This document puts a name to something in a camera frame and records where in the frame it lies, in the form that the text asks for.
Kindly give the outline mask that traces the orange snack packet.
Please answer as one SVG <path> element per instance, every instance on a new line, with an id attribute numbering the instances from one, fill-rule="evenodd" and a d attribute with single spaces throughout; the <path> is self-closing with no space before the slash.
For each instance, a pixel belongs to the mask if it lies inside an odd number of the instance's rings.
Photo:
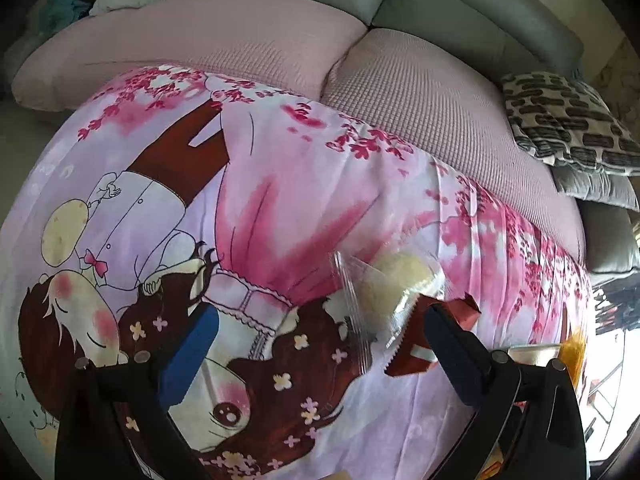
<path id="1" fill-rule="evenodd" d="M 587 342 L 585 327 L 570 330 L 560 342 L 558 359 L 564 363 L 575 392 L 578 391 L 584 374 Z"/>

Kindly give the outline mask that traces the teal rimmed white tray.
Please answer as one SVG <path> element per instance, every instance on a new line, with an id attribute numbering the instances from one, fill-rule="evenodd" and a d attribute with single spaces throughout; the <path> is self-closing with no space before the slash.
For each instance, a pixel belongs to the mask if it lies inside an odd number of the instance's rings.
<path id="1" fill-rule="evenodd" d="M 506 353 L 514 362 L 544 367 L 559 356 L 559 344 L 521 344 L 511 347 Z"/>

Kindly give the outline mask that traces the red white striped packet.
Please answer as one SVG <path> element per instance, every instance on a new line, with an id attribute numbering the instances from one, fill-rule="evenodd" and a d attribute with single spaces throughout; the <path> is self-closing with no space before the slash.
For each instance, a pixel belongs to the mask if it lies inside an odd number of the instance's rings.
<path id="1" fill-rule="evenodd" d="M 435 348 L 454 333 L 470 330 L 479 317 L 480 308 L 469 294 L 451 300 L 420 295 L 384 373 L 396 378 L 428 372 L 438 363 Z"/>

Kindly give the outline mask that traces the clear wrapped white pastry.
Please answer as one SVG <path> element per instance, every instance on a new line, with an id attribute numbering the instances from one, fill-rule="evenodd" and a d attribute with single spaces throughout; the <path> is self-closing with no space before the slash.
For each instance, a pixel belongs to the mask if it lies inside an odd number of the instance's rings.
<path id="1" fill-rule="evenodd" d="M 372 261 L 336 252 L 332 266 L 344 294 L 350 348 L 360 374 L 372 364 L 372 344 L 393 347 L 421 296 L 440 299 L 446 278 L 439 262 L 422 250 L 387 248 Z"/>

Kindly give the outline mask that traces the cartoon print pink tablecloth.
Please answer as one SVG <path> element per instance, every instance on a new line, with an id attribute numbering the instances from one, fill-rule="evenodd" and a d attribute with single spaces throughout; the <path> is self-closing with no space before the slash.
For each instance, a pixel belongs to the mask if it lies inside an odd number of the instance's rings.
<path id="1" fill-rule="evenodd" d="M 212 479 L 422 479 L 468 414 L 444 374 L 364 372 L 338 254 L 436 259 L 491 348 L 585 325 L 580 262 L 471 178 L 331 107 L 172 65 L 119 76 L 55 133 L 1 229 L 1 419 L 54 475 L 79 360 L 129 364 L 213 312 L 170 417 Z"/>

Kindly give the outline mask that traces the black white patterned pillow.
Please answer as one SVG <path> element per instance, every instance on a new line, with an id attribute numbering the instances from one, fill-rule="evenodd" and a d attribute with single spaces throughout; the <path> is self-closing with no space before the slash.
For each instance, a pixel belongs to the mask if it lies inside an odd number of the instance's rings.
<path id="1" fill-rule="evenodd" d="M 581 80 L 549 72 L 506 75 L 501 90 L 515 144 L 552 167 L 639 174 L 639 142 L 600 94 Z"/>

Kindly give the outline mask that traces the pink sofa seat cover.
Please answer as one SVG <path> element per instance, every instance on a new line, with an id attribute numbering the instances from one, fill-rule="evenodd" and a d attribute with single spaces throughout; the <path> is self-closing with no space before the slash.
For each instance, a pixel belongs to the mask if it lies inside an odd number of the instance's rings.
<path id="1" fill-rule="evenodd" d="M 73 110 L 107 81 L 175 63 L 270 84 L 396 134 L 586 258 L 577 203 L 514 143 L 495 81 L 440 47 L 311 0 L 162 0 L 66 27 L 26 58 L 24 107 Z"/>

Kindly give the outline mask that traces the teal cloth pile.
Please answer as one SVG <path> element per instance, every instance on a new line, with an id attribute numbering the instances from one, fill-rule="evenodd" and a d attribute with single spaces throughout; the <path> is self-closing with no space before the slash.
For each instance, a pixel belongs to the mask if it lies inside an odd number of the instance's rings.
<path id="1" fill-rule="evenodd" d="M 84 18 L 90 8 L 84 0 L 48 0 L 38 14 L 38 32 L 51 37 Z"/>

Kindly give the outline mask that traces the grey green sofa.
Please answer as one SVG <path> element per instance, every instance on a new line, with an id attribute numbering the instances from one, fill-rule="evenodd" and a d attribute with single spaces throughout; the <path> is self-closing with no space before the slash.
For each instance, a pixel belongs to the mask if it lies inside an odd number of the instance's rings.
<path id="1" fill-rule="evenodd" d="M 311 1 L 356 18 L 356 0 Z M 364 27 L 428 41 L 498 85 L 505 74 L 538 68 L 567 74 L 582 53 L 577 37 L 537 0 L 376 0 L 373 20 Z M 593 281 L 637 274 L 639 254 L 630 246 L 628 209 L 573 200 Z"/>

